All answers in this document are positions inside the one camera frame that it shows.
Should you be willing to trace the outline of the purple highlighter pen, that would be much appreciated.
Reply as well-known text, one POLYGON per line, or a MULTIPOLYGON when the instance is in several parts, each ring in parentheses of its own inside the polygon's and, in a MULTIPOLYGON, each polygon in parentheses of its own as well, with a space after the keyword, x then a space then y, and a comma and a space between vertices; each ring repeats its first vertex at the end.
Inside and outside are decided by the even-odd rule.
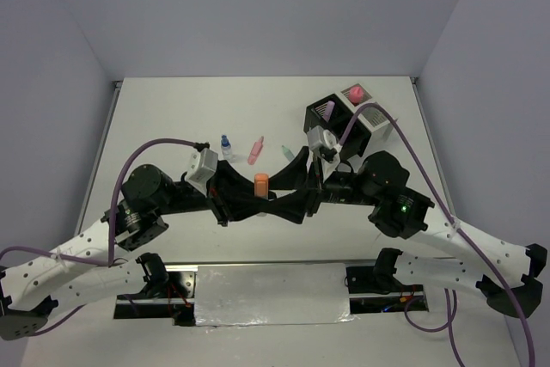
POLYGON ((332 114, 333 114, 334 108, 335 108, 335 102, 334 101, 328 101, 327 104, 326 104, 326 107, 324 109, 324 112, 322 114, 322 118, 326 122, 330 121, 330 119, 332 117, 332 114))

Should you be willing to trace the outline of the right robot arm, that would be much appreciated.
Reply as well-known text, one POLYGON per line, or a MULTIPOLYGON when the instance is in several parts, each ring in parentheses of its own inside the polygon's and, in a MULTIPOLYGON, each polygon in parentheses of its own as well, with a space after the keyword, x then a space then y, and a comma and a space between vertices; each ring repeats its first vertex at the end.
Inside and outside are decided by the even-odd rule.
POLYGON ((254 194, 266 199, 266 213, 293 223, 314 215, 320 204, 366 205, 368 219, 385 236, 435 248, 445 259, 421 258, 383 248, 371 271, 375 291, 411 290, 418 284, 464 291, 485 299, 503 315, 530 317, 541 303, 538 277, 547 250, 500 240, 452 217, 429 197, 407 187, 408 171, 387 151, 376 152, 357 171, 325 175, 324 162, 307 167, 297 158, 269 177, 257 174, 254 194))

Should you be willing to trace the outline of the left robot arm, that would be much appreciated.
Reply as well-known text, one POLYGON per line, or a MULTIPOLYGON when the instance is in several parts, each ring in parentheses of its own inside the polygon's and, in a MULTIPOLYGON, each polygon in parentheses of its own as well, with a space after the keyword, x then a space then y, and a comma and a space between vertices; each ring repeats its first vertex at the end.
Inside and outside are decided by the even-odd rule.
POLYGON ((218 223, 247 219, 276 196, 256 194, 251 181, 220 162, 200 187, 188 177, 174 181, 154 165, 130 173, 116 206, 88 229, 51 251, 1 271, 1 338, 17 340, 50 331, 47 322, 76 313, 104 297, 133 294, 182 296, 158 254, 131 252, 163 234, 167 215, 213 212, 218 223))

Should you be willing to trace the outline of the orange marker cap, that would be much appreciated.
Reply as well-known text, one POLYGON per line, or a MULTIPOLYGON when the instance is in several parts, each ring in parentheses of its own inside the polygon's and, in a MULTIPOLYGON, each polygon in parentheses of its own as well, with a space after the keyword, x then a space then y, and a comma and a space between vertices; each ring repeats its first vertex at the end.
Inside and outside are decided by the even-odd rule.
POLYGON ((258 173, 254 176, 254 196, 261 199, 269 198, 269 175, 258 173))

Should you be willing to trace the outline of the green highlighter pen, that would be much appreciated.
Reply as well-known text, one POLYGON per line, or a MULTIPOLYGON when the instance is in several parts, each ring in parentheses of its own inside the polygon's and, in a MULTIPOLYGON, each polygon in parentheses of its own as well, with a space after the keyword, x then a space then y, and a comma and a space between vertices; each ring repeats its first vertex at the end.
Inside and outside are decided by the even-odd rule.
POLYGON ((283 152, 283 155, 285 156, 285 158, 289 161, 289 162, 292 162, 293 159, 294 159, 294 155, 293 153, 291 152, 291 150, 289 148, 287 148, 286 146, 282 145, 281 146, 281 149, 282 149, 282 152, 283 152))

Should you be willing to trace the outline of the pink capped colourful tube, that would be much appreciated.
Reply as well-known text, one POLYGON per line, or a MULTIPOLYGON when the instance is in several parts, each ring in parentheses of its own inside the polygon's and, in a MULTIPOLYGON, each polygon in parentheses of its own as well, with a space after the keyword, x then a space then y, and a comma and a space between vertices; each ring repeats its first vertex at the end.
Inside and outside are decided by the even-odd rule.
POLYGON ((347 99, 351 104, 357 106, 365 99, 365 91, 360 85, 351 87, 348 91, 347 99))

